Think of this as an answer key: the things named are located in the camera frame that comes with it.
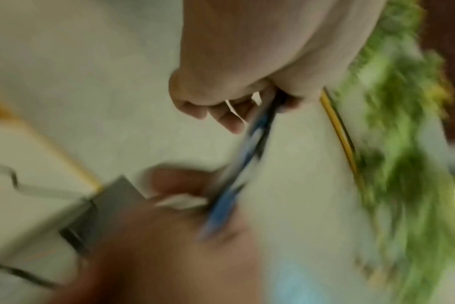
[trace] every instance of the power cord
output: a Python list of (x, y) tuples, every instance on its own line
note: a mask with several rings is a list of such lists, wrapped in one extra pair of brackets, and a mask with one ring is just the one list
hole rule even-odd
[[(25, 185), (19, 182), (18, 174), (14, 169), (4, 164), (0, 164), (0, 174), (7, 175), (11, 179), (12, 187), (19, 193), (29, 196), (36, 196), (36, 197), (49, 197), (49, 198), (57, 198), (57, 199), (81, 199), (86, 201), (87, 203), (91, 204), (93, 210), (97, 211), (97, 206), (91, 200), (86, 199), (83, 193), (75, 192), (75, 191), (68, 191), (68, 190), (59, 190), (59, 189), (52, 189), (46, 187), (39, 187), (33, 185)], [(0, 270), (7, 272), (8, 274), (20, 277), (34, 285), (48, 288), (48, 289), (56, 289), (61, 285), (39, 277), (36, 274), (31, 272), (10, 267), (6, 265), (0, 264)]]

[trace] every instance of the black wire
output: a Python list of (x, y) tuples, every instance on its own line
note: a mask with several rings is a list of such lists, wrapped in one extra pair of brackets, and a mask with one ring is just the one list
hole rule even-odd
[[(11, 179), (12, 187), (17, 192), (22, 193), (24, 195), (36, 196), (36, 197), (58, 198), (58, 199), (80, 199), (80, 200), (83, 200), (83, 201), (91, 204), (91, 207), (96, 212), (96, 214), (98, 212), (98, 207), (96, 206), (96, 204), (94, 204), (94, 202), (92, 200), (86, 199), (84, 197), (83, 193), (21, 184), (19, 182), (18, 174), (16, 173), (16, 171), (14, 169), (12, 169), (11, 167), (3, 165), (3, 164), (0, 164), (0, 174), (9, 176)], [(14, 267), (5, 266), (5, 265), (0, 264), (0, 270), (3, 270), (11, 275), (20, 277), (34, 285), (38, 285), (38, 286), (45, 287), (48, 289), (55, 289), (57, 287), (60, 287), (60, 284), (58, 284), (56, 282), (41, 278), (31, 272), (28, 272), (28, 271), (25, 271), (25, 270), (22, 270), (19, 268), (14, 268)]]
[(22, 269), (19, 269), (19, 268), (5, 266), (5, 265), (1, 265), (0, 264), (0, 270), (5, 271), (8, 274), (20, 277), (20, 278), (22, 278), (22, 279), (24, 279), (24, 280), (26, 280), (26, 281), (34, 284), (34, 285), (41, 286), (41, 287), (44, 287), (44, 288), (56, 289), (56, 288), (61, 286), (60, 284), (58, 284), (56, 282), (53, 282), (53, 281), (50, 281), (48, 279), (39, 277), (39, 276), (37, 276), (35, 274), (32, 274), (32, 273), (30, 273), (28, 271), (25, 271), (25, 270), (22, 270)]

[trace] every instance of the blurred hand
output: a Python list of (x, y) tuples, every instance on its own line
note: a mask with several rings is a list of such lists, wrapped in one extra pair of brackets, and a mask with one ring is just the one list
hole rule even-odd
[[(271, 102), (277, 90), (278, 88), (268, 81), (259, 81), (248, 86), (242, 92), (231, 95), (232, 99), (229, 99), (228, 102), (234, 110), (232, 112), (225, 100), (206, 101), (197, 98), (196, 95), (186, 94), (181, 89), (177, 71), (169, 79), (169, 95), (178, 110), (197, 119), (205, 118), (209, 112), (223, 127), (235, 134), (244, 130), (243, 120), (251, 122), (256, 113), (258, 105), (253, 100), (253, 94), (259, 92), (262, 102)], [(297, 109), (300, 105), (301, 99), (292, 97), (287, 100), (282, 111)]]
[(263, 302), (260, 257), (236, 210), (224, 230), (198, 240), (206, 214), (154, 204), (166, 196), (199, 196), (212, 173), (158, 168), (154, 199), (124, 215), (89, 265), (51, 304), (256, 304)]

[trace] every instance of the scissors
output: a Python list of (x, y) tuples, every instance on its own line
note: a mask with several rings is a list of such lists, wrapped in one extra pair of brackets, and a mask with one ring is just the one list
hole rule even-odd
[(209, 210), (201, 238), (215, 234), (229, 220), (238, 195), (263, 157), (274, 118), (288, 97), (287, 93), (278, 90), (271, 103), (261, 104), (232, 162), (207, 188)]

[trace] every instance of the light blue object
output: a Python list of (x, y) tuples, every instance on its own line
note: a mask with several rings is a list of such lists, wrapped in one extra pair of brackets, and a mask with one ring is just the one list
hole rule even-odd
[(271, 278), (272, 304), (328, 304), (328, 296), (309, 278), (303, 268), (295, 263), (283, 261)]

